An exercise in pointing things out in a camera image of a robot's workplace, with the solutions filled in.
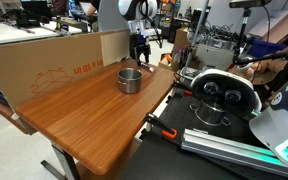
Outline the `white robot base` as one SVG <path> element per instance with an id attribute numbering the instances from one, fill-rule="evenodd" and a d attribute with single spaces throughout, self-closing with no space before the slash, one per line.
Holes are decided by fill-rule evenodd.
<path id="1" fill-rule="evenodd" d="M 288 165 L 288 86 L 270 105 L 249 122 L 252 133 L 283 163 Z"/>

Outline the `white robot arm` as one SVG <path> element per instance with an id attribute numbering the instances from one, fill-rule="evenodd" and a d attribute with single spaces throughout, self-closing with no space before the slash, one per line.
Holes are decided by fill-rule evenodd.
<path id="1" fill-rule="evenodd" d="M 151 20 L 158 10 L 157 0 L 118 0 L 118 10 L 130 30 L 130 56 L 141 65 L 140 55 L 149 62 L 150 45 L 144 34 L 145 21 Z"/>

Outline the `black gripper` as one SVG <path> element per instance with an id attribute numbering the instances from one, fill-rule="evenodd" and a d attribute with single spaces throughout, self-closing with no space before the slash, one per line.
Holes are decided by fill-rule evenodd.
<path id="1" fill-rule="evenodd" d="M 149 62 L 150 45 L 147 43 L 147 38 L 140 34 L 130 36 L 130 55 L 138 65 L 138 57 L 141 53 L 144 54 L 145 62 Z"/>

